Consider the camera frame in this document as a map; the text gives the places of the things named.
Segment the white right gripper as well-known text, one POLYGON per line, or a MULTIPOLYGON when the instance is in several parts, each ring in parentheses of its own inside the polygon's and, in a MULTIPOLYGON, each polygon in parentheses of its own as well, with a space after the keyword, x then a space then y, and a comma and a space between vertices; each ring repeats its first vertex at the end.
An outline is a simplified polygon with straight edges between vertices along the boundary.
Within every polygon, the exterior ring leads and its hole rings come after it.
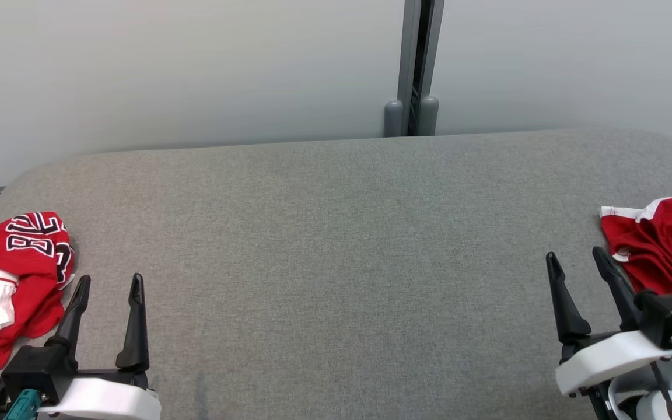
MULTIPOLYGON (((618 309, 619 329, 639 330, 642 311, 635 305, 635 292, 616 261, 598 246, 592 248, 592 256, 618 309)), ((664 357, 672 360, 672 350, 659 348, 640 331, 619 332, 576 350, 581 341, 590 341, 592 329, 576 308, 557 255, 547 253, 546 264, 558 341, 562 343, 562 361, 555 368, 555 381, 561 394, 577 393, 581 388, 629 374, 664 357)))

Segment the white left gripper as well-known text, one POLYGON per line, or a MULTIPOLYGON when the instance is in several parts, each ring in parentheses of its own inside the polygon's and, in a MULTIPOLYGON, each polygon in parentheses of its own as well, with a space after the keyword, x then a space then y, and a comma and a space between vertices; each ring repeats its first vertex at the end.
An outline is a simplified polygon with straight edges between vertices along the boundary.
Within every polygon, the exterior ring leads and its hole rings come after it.
MULTIPOLYGON (((50 345, 63 347, 75 355, 82 316, 88 308, 91 276, 83 275, 73 288, 69 301, 50 345)), ((122 351, 115 366, 119 370, 148 370, 149 345, 146 319, 144 278, 132 277, 128 295, 129 318, 122 351)), ((40 419, 160 419, 158 393, 149 386, 145 373, 130 379, 109 380, 103 377, 78 377, 72 380, 58 404, 45 403, 40 419)))

